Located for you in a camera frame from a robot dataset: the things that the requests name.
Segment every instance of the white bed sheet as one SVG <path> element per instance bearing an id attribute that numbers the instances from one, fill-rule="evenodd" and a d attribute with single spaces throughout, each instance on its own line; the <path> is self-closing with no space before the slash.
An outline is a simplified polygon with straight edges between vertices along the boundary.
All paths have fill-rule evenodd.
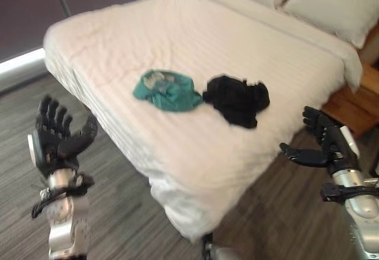
<path id="1" fill-rule="evenodd" d="M 183 236 L 212 231 L 302 126 L 361 64 L 342 40 L 250 0 L 141 0 L 87 12 L 49 28 L 46 66 L 91 108 L 142 174 Z M 271 105 L 254 130 L 212 106 L 166 113 L 132 95 L 151 68 L 193 78 L 201 92 L 223 73 L 262 81 Z"/>

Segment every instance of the green cloth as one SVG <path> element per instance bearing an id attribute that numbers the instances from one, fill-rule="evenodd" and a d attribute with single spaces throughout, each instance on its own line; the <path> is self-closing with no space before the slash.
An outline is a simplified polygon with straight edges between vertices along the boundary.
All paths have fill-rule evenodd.
<path id="1" fill-rule="evenodd" d="M 191 78 L 167 70 L 150 70 L 136 85 L 133 95 L 165 111 L 189 111 L 203 102 Z"/>

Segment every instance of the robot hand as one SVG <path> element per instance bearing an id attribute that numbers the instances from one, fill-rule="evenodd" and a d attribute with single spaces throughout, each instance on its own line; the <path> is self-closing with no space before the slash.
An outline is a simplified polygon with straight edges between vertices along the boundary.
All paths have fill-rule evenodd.
<path id="1" fill-rule="evenodd" d="M 352 242 L 360 259 L 379 260 L 379 189 L 368 184 L 358 164 L 359 151 L 346 127 L 341 129 L 320 111 L 305 107 L 306 129 L 314 134 L 322 150 L 280 147 L 286 157 L 300 165 L 325 167 L 333 183 L 322 186 L 324 201 L 344 205 L 351 228 Z"/>
<path id="2" fill-rule="evenodd" d="M 42 99 L 36 117 L 36 129 L 28 137 L 34 165 L 47 179 L 54 171 L 62 168 L 79 169 L 76 156 L 95 139 L 97 121 L 91 113 L 81 131 L 71 136 L 72 116 L 58 101 L 46 96 Z"/>
<path id="3" fill-rule="evenodd" d="M 322 150 L 294 149 L 281 143 L 285 156 L 300 165 L 325 167 L 331 175 L 344 169 L 360 171 L 357 155 L 338 126 L 322 112 L 308 106 L 305 106 L 303 116 L 306 130 L 315 136 Z"/>
<path id="4" fill-rule="evenodd" d="M 76 158 L 95 139 L 96 118 L 90 114 L 81 131 L 71 135 L 71 115 L 49 96 L 38 108 L 36 129 L 28 135 L 34 165 L 48 181 L 33 207 L 32 218 L 46 208 L 50 223 L 49 259 L 84 260 L 89 247 L 89 202 L 85 194 L 94 184 L 89 175 L 78 173 Z"/>

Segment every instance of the bed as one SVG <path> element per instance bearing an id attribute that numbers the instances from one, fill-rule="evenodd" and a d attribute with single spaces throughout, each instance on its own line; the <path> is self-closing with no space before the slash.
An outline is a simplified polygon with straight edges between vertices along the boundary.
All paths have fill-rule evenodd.
<path id="1" fill-rule="evenodd" d="M 152 196 L 186 238 L 212 232 L 269 167 L 279 143 L 302 127 L 361 63 L 348 43 L 251 0 L 141 0 L 79 14 L 51 26 L 46 66 L 87 105 L 123 154 L 147 176 Z M 262 81 L 271 105 L 248 130 L 212 106 L 168 113 L 135 99 L 149 69 L 194 80 L 223 73 Z"/>

